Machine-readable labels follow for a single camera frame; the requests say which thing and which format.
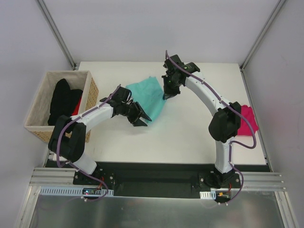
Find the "teal t-shirt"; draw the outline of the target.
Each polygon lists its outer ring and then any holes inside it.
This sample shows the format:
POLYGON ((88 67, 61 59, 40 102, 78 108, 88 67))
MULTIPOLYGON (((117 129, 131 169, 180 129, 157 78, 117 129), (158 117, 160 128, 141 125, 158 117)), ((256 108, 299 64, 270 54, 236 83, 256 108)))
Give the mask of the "teal t-shirt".
POLYGON ((164 92, 156 77, 149 77, 138 83, 126 86, 132 92, 132 98, 138 102, 145 113, 150 117, 149 122, 155 121, 165 105, 164 92))

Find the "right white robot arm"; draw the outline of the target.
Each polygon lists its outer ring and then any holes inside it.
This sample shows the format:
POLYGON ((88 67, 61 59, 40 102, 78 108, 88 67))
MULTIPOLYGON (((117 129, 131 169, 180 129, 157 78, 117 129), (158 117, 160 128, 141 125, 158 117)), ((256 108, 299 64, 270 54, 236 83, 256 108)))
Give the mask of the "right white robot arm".
POLYGON ((166 68, 166 74, 162 76, 164 100, 180 94, 182 85, 190 89, 210 111, 212 120, 208 130, 216 143, 216 161, 214 171, 204 177, 204 183, 216 189, 225 187, 235 174, 231 142, 241 125, 240 104, 231 103, 217 93, 202 78, 199 67, 193 62, 184 64, 178 55, 167 55, 163 66, 166 68))

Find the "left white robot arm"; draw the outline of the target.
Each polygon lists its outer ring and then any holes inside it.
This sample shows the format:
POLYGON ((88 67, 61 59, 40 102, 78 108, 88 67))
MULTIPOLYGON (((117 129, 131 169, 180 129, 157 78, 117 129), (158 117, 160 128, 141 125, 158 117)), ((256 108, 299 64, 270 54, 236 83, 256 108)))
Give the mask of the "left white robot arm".
POLYGON ((108 97, 85 112, 71 117, 60 116, 48 142, 48 149, 82 171, 89 184, 97 184, 102 179, 102 172, 101 167, 85 153, 87 133, 117 115, 125 116, 134 127, 147 126, 145 121, 151 121, 140 104, 131 98, 131 94, 129 89, 118 86, 108 97))

